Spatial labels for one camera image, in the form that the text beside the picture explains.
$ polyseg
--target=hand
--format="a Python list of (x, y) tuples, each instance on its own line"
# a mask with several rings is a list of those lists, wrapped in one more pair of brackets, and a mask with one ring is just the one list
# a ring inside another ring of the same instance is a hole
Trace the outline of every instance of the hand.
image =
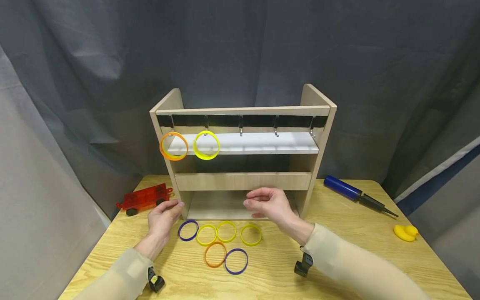
[(160, 203), (148, 214), (148, 233), (134, 248), (153, 261), (170, 238), (170, 229), (181, 215), (183, 202), (169, 200)]
[(283, 190), (274, 188), (259, 188), (247, 194), (243, 205), (254, 218), (267, 217), (280, 230), (305, 246), (313, 231), (313, 224), (300, 219), (290, 208), (287, 196)]

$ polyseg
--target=blue cylinder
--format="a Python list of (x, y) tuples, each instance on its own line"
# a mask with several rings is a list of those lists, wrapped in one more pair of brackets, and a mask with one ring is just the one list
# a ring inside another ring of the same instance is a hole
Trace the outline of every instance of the blue cylinder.
[(324, 180), (324, 186), (334, 190), (335, 192), (344, 195), (347, 198), (356, 200), (361, 196), (362, 191), (333, 176), (327, 175)]

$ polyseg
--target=plastic ring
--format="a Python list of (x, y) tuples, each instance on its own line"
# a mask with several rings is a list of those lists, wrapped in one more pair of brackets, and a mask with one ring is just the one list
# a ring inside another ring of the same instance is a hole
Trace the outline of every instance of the plastic ring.
[[(214, 154), (212, 154), (212, 155), (207, 155), (207, 154), (203, 154), (202, 152), (200, 152), (200, 151), (198, 150), (198, 147), (197, 147), (197, 139), (198, 139), (199, 137), (201, 137), (202, 134), (209, 134), (209, 135), (213, 136), (213, 138), (216, 140), (216, 144), (218, 145), (218, 149), (217, 149), (217, 151), (216, 151)], [(213, 132), (208, 131), (208, 130), (204, 130), (204, 131), (202, 131), (202, 132), (199, 132), (199, 133), (197, 134), (197, 136), (195, 137), (195, 139), (193, 140), (193, 151), (195, 152), (195, 155), (197, 155), (197, 157), (198, 157), (199, 159), (203, 159), (203, 160), (214, 159), (214, 158), (218, 155), (218, 153), (220, 152), (220, 142), (218, 141), (218, 138), (216, 137), (216, 135), (215, 135)]]
[[(221, 227), (223, 224), (230, 224), (230, 225), (233, 226), (233, 229), (235, 229), (235, 233), (233, 234), (233, 236), (232, 236), (231, 238), (229, 238), (229, 239), (226, 239), (226, 240), (222, 239), (222, 238), (220, 237), (220, 235), (218, 234), (218, 231), (220, 230), (220, 227)], [(220, 224), (218, 224), (218, 226), (216, 227), (216, 232), (217, 232), (218, 239), (219, 239), (221, 242), (223, 242), (223, 243), (230, 243), (230, 242), (233, 241), (233, 239), (237, 236), (237, 228), (235, 227), (235, 224), (233, 224), (233, 222), (228, 221), (228, 220), (220, 222)]]
[[(225, 251), (225, 255), (223, 256), (223, 259), (219, 264), (209, 264), (208, 261), (207, 261), (207, 252), (213, 245), (217, 245), (217, 244), (222, 245), (223, 250)], [(207, 264), (207, 266), (209, 266), (211, 268), (218, 268), (223, 264), (226, 256), (227, 256), (227, 249), (225, 248), (225, 245), (222, 242), (216, 241), (216, 242), (213, 242), (210, 246), (208, 246), (207, 249), (205, 249), (204, 260), (205, 260), (205, 263)]]
[[(207, 227), (210, 227), (210, 228), (213, 228), (213, 230), (215, 230), (215, 237), (213, 238), (213, 240), (211, 240), (210, 242), (208, 243), (203, 243), (201, 242), (199, 239), (198, 239), (198, 236), (200, 235), (200, 231), (202, 231), (204, 228), (207, 228)], [(205, 224), (205, 225), (202, 225), (200, 226), (200, 228), (198, 229), (197, 231), (197, 242), (202, 245), (202, 246), (210, 246), (211, 244), (213, 244), (213, 242), (216, 240), (216, 237), (217, 237), (218, 233), (216, 231), (216, 227), (213, 226), (212, 224)]]
[[(245, 264), (245, 266), (243, 267), (243, 269), (241, 269), (241, 270), (238, 271), (238, 272), (232, 272), (232, 271), (230, 271), (230, 270), (227, 268), (227, 257), (228, 257), (232, 252), (235, 252), (235, 251), (243, 252), (243, 253), (245, 254), (245, 256), (247, 257), (247, 263)], [(232, 249), (232, 250), (230, 250), (230, 251), (227, 253), (227, 255), (225, 255), (224, 263), (225, 263), (225, 269), (226, 269), (227, 272), (229, 272), (230, 274), (232, 274), (232, 275), (242, 274), (243, 271), (245, 271), (245, 269), (246, 269), (247, 266), (248, 266), (248, 254), (246, 253), (246, 251), (245, 251), (244, 249), (240, 249), (240, 248)]]
[[(249, 227), (255, 228), (255, 229), (258, 230), (258, 232), (260, 233), (260, 238), (259, 238), (258, 241), (256, 241), (255, 243), (247, 243), (247, 242), (243, 239), (243, 236), (242, 236), (243, 231), (244, 231), (246, 228), (249, 228)], [(247, 225), (245, 225), (245, 226), (241, 229), (241, 231), (240, 231), (240, 239), (241, 239), (241, 241), (242, 241), (245, 245), (247, 245), (247, 246), (250, 246), (250, 247), (256, 246), (256, 245), (260, 244), (260, 241), (262, 240), (262, 230), (260, 229), (260, 227), (256, 226), (255, 224), (247, 224)]]
[[(179, 137), (184, 143), (185, 143), (185, 146), (187, 146), (187, 150), (185, 151), (184, 154), (182, 155), (173, 155), (173, 154), (170, 154), (168, 153), (166, 150), (165, 150), (165, 147), (163, 146), (163, 141), (165, 140), (165, 138), (169, 135), (175, 135), (177, 137)], [(181, 135), (180, 133), (178, 132), (175, 132), (175, 131), (170, 131), (169, 133), (165, 133), (162, 138), (160, 139), (160, 153), (163, 155), (163, 157), (165, 157), (166, 159), (168, 160), (172, 160), (172, 161), (178, 161), (178, 160), (181, 160), (183, 159), (185, 156), (187, 156), (187, 153), (188, 153), (188, 143), (187, 143), (187, 140), (185, 140), (185, 138), (183, 137), (183, 135)]]
[[(191, 237), (189, 237), (189, 238), (182, 238), (182, 237), (180, 236), (180, 231), (181, 231), (181, 229), (183, 228), (183, 226), (185, 226), (185, 225), (187, 225), (187, 224), (189, 224), (189, 223), (194, 223), (194, 224), (197, 226), (197, 230), (195, 231), (195, 234), (192, 235)], [(193, 240), (193, 239), (197, 236), (197, 233), (198, 233), (198, 223), (197, 223), (197, 221), (195, 221), (195, 220), (186, 220), (185, 222), (183, 222), (182, 225), (180, 225), (178, 235), (179, 235), (180, 240), (190, 241), (190, 240)]]

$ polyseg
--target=metal hook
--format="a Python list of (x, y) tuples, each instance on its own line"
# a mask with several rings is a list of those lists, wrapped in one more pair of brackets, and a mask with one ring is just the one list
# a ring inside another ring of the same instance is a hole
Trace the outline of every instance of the metal hook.
[(312, 117), (312, 120), (310, 121), (310, 136), (311, 137), (315, 137), (315, 134), (313, 134), (313, 119), (315, 118), (315, 116)]
[(208, 116), (205, 115), (205, 130), (208, 130)]
[(239, 116), (240, 136), (243, 136), (243, 116)]
[(172, 115), (170, 115), (170, 120), (172, 121), (171, 129), (172, 129), (172, 131), (175, 131), (175, 124), (173, 123), (173, 116)]
[(276, 124), (276, 120), (278, 119), (278, 116), (275, 116), (275, 122), (273, 124), (273, 128), (275, 129), (275, 136), (278, 137), (278, 133), (277, 133), (277, 127), (278, 125)]

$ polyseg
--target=wooden table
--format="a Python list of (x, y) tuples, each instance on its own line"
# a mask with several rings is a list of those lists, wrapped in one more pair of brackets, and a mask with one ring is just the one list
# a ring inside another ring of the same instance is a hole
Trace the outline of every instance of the wooden table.
[[(170, 180), (168, 176), (146, 176), (137, 189), (161, 182), (168, 185)], [(307, 219), (390, 261), (407, 273), (433, 299), (471, 299), (422, 238), (409, 243), (394, 235), (395, 224), (410, 223), (378, 183), (370, 180), (346, 182), (386, 204), (387, 208), (400, 217), (395, 220), (353, 203), (325, 188), (322, 180), (318, 180)], [(148, 211), (143, 211), (137, 216), (128, 217), (120, 212), (60, 296), (60, 300), (74, 298), (107, 271), (125, 249), (133, 247), (147, 232), (147, 213)], [(247, 222), (234, 223), (240, 229)], [(315, 268), (310, 269), (306, 278), (294, 274), (295, 262), (302, 258), (298, 244), (283, 235), (269, 221), (255, 223), (263, 231), (258, 246), (245, 246), (240, 241), (240, 232), (233, 242), (226, 244), (227, 250), (243, 248), (249, 255), (246, 271), (233, 276), (226, 272), (224, 266), (215, 269), (206, 266), (203, 258), (205, 247), (195, 240), (179, 240), (177, 230), (181, 222), (177, 222), (168, 245), (155, 260), (155, 270), (167, 284), (158, 295), (145, 288), (139, 299), (358, 299), (344, 286), (320, 274)], [(212, 255), (209, 253), (208, 256), (212, 262), (216, 259), (213, 250), (212, 247)], [(232, 268), (242, 263), (244, 258), (240, 253), (228, 259), (228, 266)]]

